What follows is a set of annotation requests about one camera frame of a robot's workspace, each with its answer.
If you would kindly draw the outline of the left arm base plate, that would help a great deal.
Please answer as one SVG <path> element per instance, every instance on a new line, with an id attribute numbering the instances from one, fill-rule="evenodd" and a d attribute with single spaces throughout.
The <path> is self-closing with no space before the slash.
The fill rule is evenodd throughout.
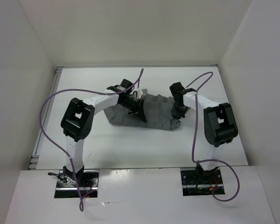
<path id="1" fill-rule="evenodd" d="M 52 173 L 57 177 L 54 198 L 79 198 L 76 183 L 73 179 L 64 176 L 63 171 Z M 78 185 L 83 198 L 98 197 L 98 170 L 86 170 L 79 178 Z"/>

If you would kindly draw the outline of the grey pleated skirt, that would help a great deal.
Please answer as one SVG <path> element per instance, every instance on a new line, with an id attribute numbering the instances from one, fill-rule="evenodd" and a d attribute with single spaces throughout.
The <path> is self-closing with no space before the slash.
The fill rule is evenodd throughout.
<path id="1" fill-rule="evenodd" d="M 147 94 L 144 97 L 146 123 L 128 115 L 128 110 L 115 105 L 104 110 L 107 120 L 114 126 L 139 127 L 173 131 L 181 126 L 181 121 L 174 119 L 170 111 L 174 105 L 173 97 Z"/>

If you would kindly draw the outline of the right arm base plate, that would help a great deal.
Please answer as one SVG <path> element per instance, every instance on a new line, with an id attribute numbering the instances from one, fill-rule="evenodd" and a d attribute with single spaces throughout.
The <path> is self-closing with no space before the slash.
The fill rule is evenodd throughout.
<path id="1" fill-rule="evenodd" d="M 224 185 L 219 169 L 214 174 L 199 177 L 195 168 L 181 169 L 181 182 L 183 196 L 224 195 Z"/>

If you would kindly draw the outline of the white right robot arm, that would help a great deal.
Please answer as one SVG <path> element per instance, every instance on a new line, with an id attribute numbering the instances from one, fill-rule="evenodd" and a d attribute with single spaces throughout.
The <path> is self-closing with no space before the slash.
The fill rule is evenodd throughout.
<path id="1" fill-rule="evenodd" d="M 169 89 L 175 101 L 171 109 L 173 118 L 185 118 L 189 109 L 195 111 L 191 159 L 196 164 L 196 180 L 206 183 L 218 169 L 222 145 L 231 143 L 238 135 L 232 107 L 212 101 L 192 88 L 186 89 L 180 82 Z"/>

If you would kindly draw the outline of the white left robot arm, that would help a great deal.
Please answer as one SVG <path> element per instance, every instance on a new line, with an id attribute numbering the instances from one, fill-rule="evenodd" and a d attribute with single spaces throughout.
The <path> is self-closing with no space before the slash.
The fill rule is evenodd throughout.
<path id="1" fill-rule="evenodd" d="M 128 114 L 146 122 L 144 99 L 133 90 L 132 83 L 123 79 L 121 84 L 108 87 L 101 95 L 84 100 L 73 98 L 62 118 L 61 128 L 66 136 L 66 152 L 70 155 L 63 166 L 63 173 L 72 186 L 83 183 L 84 139 L 89 135 L 94 116 L 115 105 L 121 105 Z"/>

